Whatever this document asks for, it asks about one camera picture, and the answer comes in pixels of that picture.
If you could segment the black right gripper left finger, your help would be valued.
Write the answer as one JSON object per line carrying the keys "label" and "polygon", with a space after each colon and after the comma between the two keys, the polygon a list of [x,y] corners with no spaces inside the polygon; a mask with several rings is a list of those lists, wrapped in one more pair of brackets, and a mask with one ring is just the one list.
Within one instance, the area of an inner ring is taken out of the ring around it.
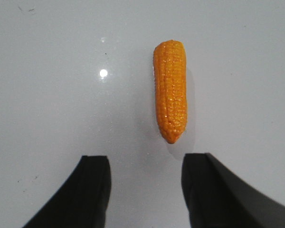
{"label": "black right gripper left finger", "polygon": [[68,179],[25,227],[103,228],[110,193],[108,158],[82,156]]}

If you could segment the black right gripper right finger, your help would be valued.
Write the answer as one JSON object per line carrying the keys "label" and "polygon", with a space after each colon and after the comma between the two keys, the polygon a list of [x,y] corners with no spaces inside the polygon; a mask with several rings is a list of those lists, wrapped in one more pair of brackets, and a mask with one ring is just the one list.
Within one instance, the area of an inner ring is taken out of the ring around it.
{"label": "black right gripper right finger", "polygon": [[210,153],[184,156],[181,186],[192,228],[285,228],[285,206]]}

